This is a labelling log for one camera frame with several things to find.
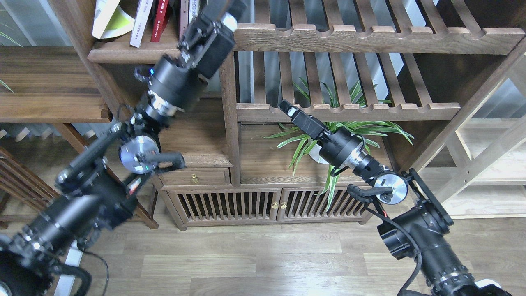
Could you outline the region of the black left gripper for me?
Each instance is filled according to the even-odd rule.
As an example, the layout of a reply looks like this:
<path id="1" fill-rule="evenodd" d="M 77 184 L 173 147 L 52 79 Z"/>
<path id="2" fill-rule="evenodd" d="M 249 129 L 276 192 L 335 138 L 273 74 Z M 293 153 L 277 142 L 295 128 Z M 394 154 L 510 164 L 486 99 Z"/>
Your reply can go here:
<path id="1" fill-rule="evenodd" d="M 233 32 L 247 5 L 243 0 L 209 0 L 203 9 L 179 41 L 179 56 L 164 55 L 147 72 L 149 108 L 157 113 L 185 111 L 199 99 L 233 49 Z"/>

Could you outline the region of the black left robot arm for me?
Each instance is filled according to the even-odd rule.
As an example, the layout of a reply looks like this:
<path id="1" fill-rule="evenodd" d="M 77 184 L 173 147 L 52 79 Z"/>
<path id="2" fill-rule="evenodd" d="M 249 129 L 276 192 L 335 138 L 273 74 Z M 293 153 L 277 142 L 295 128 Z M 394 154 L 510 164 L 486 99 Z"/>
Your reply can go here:
<path id="1" fill-rule="evenodd" d="M 85 250 L 101 229 L 130 219 L 138 206 L 136 194 L 150 176 L 185 167 L 181 153 L 161 151 L 158 135 L 176 112 L 197 103 L 233 50 L 245 9 L 241 0 L 209 2 L 179 40 L 180 56 L 164 55 L 153 67 L 135 69 L 147 91 L 133 116 L 116 123 L 58 174 L 60 197 L 32 223 L 13 238 L 1 236 L 2 296 L 43 296 L 54 275 L 63 274 L 81 280 L 78 296 L 87 293 L 91 275 L 60 262 L 60 256 L 73 241 Z"/>

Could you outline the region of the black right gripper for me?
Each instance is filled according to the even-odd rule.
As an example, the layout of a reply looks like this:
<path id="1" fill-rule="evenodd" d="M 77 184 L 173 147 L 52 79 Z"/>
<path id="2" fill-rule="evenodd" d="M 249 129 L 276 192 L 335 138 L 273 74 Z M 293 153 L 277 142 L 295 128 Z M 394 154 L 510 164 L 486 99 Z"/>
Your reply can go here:
<path id="1" fill-rule="evenodd" d="M 299 127 L 313 140 L 320 143 L 319 155 L 336 169 L 349 167 L 362 170 L 365 167 L 363 140 L 342 126 L 335 132 L 330 131 L 323 122 L 282 100 L 279 109 L 286 113 L 291 122 Z"/>

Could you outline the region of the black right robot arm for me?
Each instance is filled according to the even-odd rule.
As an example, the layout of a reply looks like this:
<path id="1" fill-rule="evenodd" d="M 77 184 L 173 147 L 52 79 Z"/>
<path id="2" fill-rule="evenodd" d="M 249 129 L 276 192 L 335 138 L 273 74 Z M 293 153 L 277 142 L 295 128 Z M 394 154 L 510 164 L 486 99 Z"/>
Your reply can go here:
<path id="1" fill-rule="evenodd" d="M 334 166 L 332 176 L 346 169 L 371 187 L 348 185 L 351 197 L 366 206 L 383 223 L 378 232 L 393 257 L 412 257 L 416 268 L 400 289 L 400 296 L 417 296 L 408 290 L 421 272 L 433 296 L 507 296 L 492 280 L 476 282 L 460 262 L 444 235 L 453 220 L 414 169 L 397 173 L 382 165 L 363 149 L 364 141 L 345 127 L 332 132 L 317 118 L 283 100 L 279 108 L 293 124 L 321 144 L 320 156 Z"/>

